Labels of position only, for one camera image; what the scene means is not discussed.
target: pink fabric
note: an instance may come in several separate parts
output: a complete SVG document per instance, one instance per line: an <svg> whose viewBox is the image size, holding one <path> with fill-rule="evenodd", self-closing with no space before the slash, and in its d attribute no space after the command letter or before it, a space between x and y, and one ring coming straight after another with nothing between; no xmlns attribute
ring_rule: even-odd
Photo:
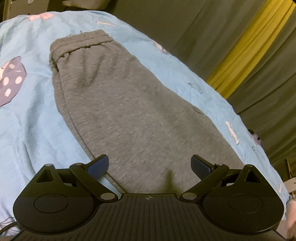
<svg viewBox="0 0 296 241"><path fill-rule="evenodd" d="M46 19L49 19L49 18L53 17L53 14L48 13L48 12L44 12L44 13L41 13L41 14L38 14L38 15L31 15L29 17L29 20L34 21L34 20L36 20L37 18L40 18L40 17L42 19L46 20Z"/></svg>
<svg viewBox="0 0 296 241"><path fill-rule="evenodd" d="M296 199L291 199L287 204L286 212L287 239L296 238Z"/></svg>
<svg viewBox="0 0 296 241"><path fill-rule="evenodd" d="M170 54L168 51L166 51L160 44L158 44L157 42L155 42L154 40L152 40L155 44L155 46L164 54Z"/></svg>
<svg viewBox="0 0 296 241"><path fill-rule="evenodd" d="M5 63L5 65L3 65L2 69L5 69L5 68L6 68L6 66L9 64L9 62L10 62L10 60L9 60L9 61L7 61L7 62Z"/></svg>
<svg viewBox="0 0 296 241"><path fill-rule="evenodd" d="M226 121L225 124L227 125L230 134L231 134L232 137L234 138L234 140L235 140L235 144L238 145L238 144L239 144L239 140L237 139L236 134L234 133L233 129L231 128L229 121Z"/></svg>

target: gray sweatpants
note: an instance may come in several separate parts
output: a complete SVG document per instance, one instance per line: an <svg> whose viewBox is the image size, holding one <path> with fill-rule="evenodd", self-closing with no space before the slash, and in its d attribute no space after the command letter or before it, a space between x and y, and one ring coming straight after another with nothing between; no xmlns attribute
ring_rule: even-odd
<svg viewBox="0 0 296 241"><path fill-rule="evenodd" d="M90 159L109 156L121 191L179 195L199 181L193 154L243 167L206 115L104 31L58 39L50 51L59 112Z"/></svg>

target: pink bow print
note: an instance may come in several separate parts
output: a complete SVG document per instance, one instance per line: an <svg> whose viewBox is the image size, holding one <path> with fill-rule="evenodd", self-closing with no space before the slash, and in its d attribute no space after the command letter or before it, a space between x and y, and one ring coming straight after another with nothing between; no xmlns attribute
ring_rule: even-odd
<svg viewBox="0 0 296 241"><path fill-rule="evenodd" d="M48 13L48 12L44 12L44 13L41 13L41 14L38 14L38 15L31 15L30 17L29 17L29 20L30 21L34 21L34 20L36 20L37 18L42 18L42 19L44 19L44 20L46 20L46 19L49 19L49 18L51 18L53 16L53 14L51 14L51 13Z"/></svg>

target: metal rivet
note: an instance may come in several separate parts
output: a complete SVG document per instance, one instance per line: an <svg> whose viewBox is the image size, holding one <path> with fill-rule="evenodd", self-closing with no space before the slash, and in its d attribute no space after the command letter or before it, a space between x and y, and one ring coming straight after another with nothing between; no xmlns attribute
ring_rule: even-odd
<svg viewBox="0 0 296 241"><path fill-rule="evenodd" d="M192 193L192 192L186 192L182 195L183 198L187 199L187 200L193 200L196 199L196 194Z"/></svg>
<svg viewBox="0 0 296 241"><path fill-rule="evenodd" d="M115 195L113 193L106 192L101 195L101 198L104 200L111 200L111 199L115 198Z"/></svg>

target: white polka dot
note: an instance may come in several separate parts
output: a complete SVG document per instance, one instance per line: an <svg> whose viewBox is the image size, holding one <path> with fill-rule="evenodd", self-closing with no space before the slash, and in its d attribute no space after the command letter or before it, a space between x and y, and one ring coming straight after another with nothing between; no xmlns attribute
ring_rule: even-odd
<svg viewBox="0 0 296 241"><path fill-rule="evenodd" d="M0 68L0 81L2 80L3 72L4 72L4 69Z"/></svg>
<svg viewBox="0 0 296 241"><path fill-rule="evenodd" d="M5 95L6 97L8 97L8 96L10 95L10 93L11 93L11 89L7 89L7 90L5 91L5 93L4 93L4 95Z"/></svg>
<svg viewBox="0 0 296 241"><path fill-rule="evenodd" d="M21 81L22 81L22 77L20 77L20 76L15 79L16 84L21 83Z"/></svg>
<svg viewBox="0 0 296 241"><path fill-rule="evenodd" d="M6 86L9 83L9 78L5 77L3 80L3 85Z"/></svg>

